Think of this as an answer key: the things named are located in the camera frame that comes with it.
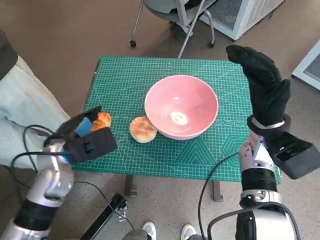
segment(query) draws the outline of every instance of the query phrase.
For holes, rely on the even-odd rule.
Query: bowl rim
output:
[[[146,109],[146,102],[148,100],[148,97],[150,95],[150,91],[155,88],[157,86],[158,83],[160,83],[161,81],[163,80],[166,80],[166,79],[169,79],[169,78],[173,78],[173,77],[188,77],[188,78],[193,78],[203,84],[205,84],[207,87],[209,87],[209,89],[211,90],[211,92],[213,93],[213,96],[216,100],[216,112],[215,112],[215,116],[213,118],[213,120],[201,131],[198,131],[198,132],[195,132],[193,134],[184,134],[184,135],[181,135],[181,134],[178,134],[178,135],[172,135],[162,129],[160,129],[159,127],[157,127],[152,121],[151,119],[148,117],[148,113],[147,113],[147,109]],[[200,78],[197,78],[195,76],[191,76],[191,75],[183,75],[183,74],[180,74],[180,75],[172,75],[172,76],[166,76],[162,79],[160,79],[159,81],[157,81],[147,92],[147,94],[145,95],[145,99],[144,99],[144,111],[145,111],[145,114],[146,114],[146,117],[149,119],[149,121],[152,123],[153,126],[155,126],[155,128],[158,130],[158,131],[161,131],[163,133],[165,133],[166,135],[168,136],[174,136],[174,137],[186,137],[186,138],[191,138],[191,137],[194,137],[194,136],[198,136],[200,134],[202,134],[204,131],[206,131],[208,128],[210,128],[210,126],[214,123],[214,121],[216,120],[217,116],[218,116],[218,112],[219,112],[219,101],[218,101],[218,97],[215,93],[215,91],[213,90],[213,88],[208,84],[206,83],[205,81],[201,80]]]

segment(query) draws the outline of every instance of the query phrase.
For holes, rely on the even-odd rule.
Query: gray floor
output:
[[[137,48],[129,40],[139,0],[1,0],[0,29],[38,78],[52,91],[63,108],[74,115],[83,109],[97,60],[103,55],[176,57],[181,43],[169,31],[167,22],[142,12]],[[320,38],[320,1],[288,0],[271,20],[264,19],[237,41],[272,57],[282,76],[288,78],[309,49]],[[207,48],[208,26],[198,23],[183,55],[185,58],[226,59],[230,39],[217,32],[216,46]],[[292,132],[320,148],[320,92],[300,80],[292,80],[292,97],[287,106]],[[30,172],[22,179],[31,181]],[[97,184],[108,198],[122,192],[124,176],[77,172],[77,180]],[[0,169],[0,232],[18,209],[8,174]],[[157,239],[178,240],[182,226],[192,223],[197,231],[197,202],[204,181],[137,177],[138,197],[129,199],[128,217],[136,228],[152,220]],[[285,204],[293,211],[306,240],[320,238],[320,177],[316,171],[303,179],[287,177],[279,187]],[[239,208],[239,183],[222,183],[223,203],[211,200],[208,189],[203,199],[204,225],[223,213]],[[99,193],[90,186],[76,185],[60,209],[51,239],[77,238],[105,207]],[[232,239],[235,218],[214,228],[215,239]],[[112,219],[97,239],[121,239],[127,223]]]

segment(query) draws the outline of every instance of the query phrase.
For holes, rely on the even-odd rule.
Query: white sneaker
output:
[[[148,235],[150,235],[151,239],[152,240],[156,240],[156,226],[148,221],[146,222],[143,226],[142,226],[142,229],[145,230],[147,232]]]
[[[183,228],[182,228],[182,231],[181,231],[181,240],[187,240],[189,239],[192,235],[196,235],[196,230],[195,228],[190,225],[190,224],[187,224],[185,225]]]

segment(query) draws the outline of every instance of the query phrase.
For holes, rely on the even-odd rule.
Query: table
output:
[[[208,83],[218,97],[217,119],[191,140],[172,140],[158,133],[150,143],[137,143],[129,133],[131,120],[145,115],[144,100],[151,86],[172,75],[191,75]],[[206,179],[214,165],[236,153],[247,139],[247,117],[252,114],[242,68],[224,60],[103,56],[85,111],[97,105],[112,116],[118,149],[73,169],[127,174],[126,193],[131,197],[135,195],[133,175]],[[212,177],[215,200],[221,200],[219,181],[241,181],[239,168],[234,156],[217,169]]]

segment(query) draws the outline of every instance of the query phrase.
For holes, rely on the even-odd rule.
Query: black glove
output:
[[[290,81],[282,80],[275,62],[250,47],[230,45],[226,52],[231,62],[242,66],[248,79],[254,118],[263,126],[282,122],[290,98]]]

